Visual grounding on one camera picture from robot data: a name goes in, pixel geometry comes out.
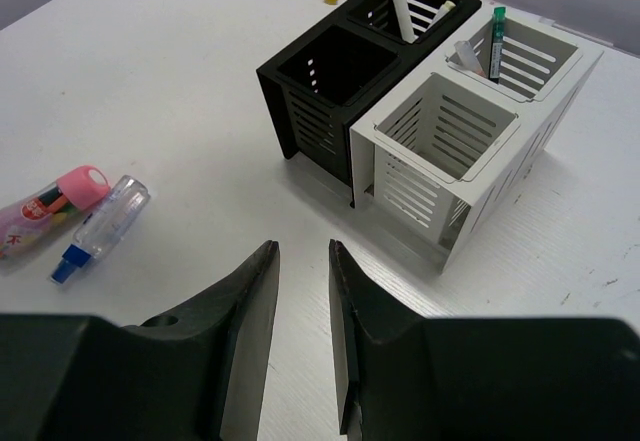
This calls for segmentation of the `yellow capped white marker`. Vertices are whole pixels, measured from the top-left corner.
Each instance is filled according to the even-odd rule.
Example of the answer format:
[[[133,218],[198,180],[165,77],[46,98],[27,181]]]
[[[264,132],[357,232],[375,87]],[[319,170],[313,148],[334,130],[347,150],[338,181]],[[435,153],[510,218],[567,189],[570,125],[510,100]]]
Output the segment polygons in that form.
[[[392,0],[399,26],[401,38],[406,43],[413,43],[416,39],[408,0]]]

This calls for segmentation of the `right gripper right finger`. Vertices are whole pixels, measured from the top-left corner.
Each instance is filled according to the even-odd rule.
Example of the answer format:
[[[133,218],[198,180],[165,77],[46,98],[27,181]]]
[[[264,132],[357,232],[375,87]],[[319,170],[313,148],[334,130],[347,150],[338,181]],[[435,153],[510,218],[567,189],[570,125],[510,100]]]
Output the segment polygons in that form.
[[[639,337],[588,317],[424,317],[329,245],[339,431],[350,440],[635,440]]]

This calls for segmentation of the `red pen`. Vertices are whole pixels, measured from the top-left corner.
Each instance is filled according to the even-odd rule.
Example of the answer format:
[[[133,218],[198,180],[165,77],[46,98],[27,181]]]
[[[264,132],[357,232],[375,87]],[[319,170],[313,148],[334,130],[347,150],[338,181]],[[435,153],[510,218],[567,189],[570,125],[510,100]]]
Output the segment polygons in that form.
[[[454,48],[459,59],[459,64],[464,69],[481,77],[486,76],[472,45],[467,40],[456,41],[454,43]]]

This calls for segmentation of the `pink glue stick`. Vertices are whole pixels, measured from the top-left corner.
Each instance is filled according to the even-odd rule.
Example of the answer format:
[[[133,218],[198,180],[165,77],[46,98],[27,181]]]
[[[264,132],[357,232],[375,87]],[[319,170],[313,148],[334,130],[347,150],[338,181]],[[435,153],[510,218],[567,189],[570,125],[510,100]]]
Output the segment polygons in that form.
[[[39,191],[1,208],[1,275],[35,260],[95,207],[111,186],[101,170],[82,165]]]

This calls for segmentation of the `yellow white pen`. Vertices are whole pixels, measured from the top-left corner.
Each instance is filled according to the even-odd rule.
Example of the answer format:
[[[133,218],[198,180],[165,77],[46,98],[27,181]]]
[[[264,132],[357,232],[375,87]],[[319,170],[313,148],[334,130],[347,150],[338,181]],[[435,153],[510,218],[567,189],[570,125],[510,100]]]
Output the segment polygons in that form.
[[[456,7],[456,4],[453,1],[447,0],[445,1],[438,9],[438,11],[435,13],[434,17],[432,18],[428,29],[433,28],[441,19],[443,19],[446,15],[448,15],[454,8]]]

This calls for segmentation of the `white slotted pen holder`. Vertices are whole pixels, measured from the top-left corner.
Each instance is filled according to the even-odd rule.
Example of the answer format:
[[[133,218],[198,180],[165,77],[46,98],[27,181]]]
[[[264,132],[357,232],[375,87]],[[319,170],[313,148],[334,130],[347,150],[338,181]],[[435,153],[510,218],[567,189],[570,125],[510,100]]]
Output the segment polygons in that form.
[[[492,15],[473,14],[350,130],[354,208],[406,227],[445,265],[529,173],[603,54],[511,9],[491,81],[455,46],[488,65]]]

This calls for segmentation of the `blue correction tape pen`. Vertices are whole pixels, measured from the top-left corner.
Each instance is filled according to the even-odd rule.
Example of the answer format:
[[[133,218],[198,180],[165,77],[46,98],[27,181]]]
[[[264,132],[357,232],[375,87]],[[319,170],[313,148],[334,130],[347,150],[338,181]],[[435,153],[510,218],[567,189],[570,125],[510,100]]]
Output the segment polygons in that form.
[[[105,258],[150,199],[144,184],[131,176],[123,176],[76,230],[49,279],[63,285],[75,273]]]

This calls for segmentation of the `black slotted pen holder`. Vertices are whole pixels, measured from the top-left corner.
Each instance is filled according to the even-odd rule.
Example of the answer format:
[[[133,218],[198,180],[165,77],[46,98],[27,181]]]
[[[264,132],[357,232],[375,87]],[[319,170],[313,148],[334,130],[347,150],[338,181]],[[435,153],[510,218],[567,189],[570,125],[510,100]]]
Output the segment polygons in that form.
[[[350,128],[482,6],[408,0],[416,39],[403,41],[392,0],[347,0],[266,61],[257,77],[285,159],[303,153],[346,185]]]

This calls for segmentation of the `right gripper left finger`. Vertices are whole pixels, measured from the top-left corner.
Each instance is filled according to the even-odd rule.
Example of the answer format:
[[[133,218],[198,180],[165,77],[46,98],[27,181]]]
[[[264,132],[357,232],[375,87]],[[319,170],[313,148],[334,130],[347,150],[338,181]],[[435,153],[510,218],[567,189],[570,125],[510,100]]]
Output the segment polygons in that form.
[[[88,315],[1,318],[5,440],[253,440],[280,251],[139,326]]]

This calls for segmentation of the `green capped pen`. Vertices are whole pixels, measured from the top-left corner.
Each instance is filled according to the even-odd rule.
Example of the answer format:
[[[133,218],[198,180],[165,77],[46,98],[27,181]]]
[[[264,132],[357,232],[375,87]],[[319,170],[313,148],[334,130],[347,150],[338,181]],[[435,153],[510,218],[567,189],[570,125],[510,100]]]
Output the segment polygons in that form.
[[[488,72],[488,79],[494,83],[498,83],[500,79],[505,21],[506,8],[504,6],[496,7],[492,17],[492,39]]]

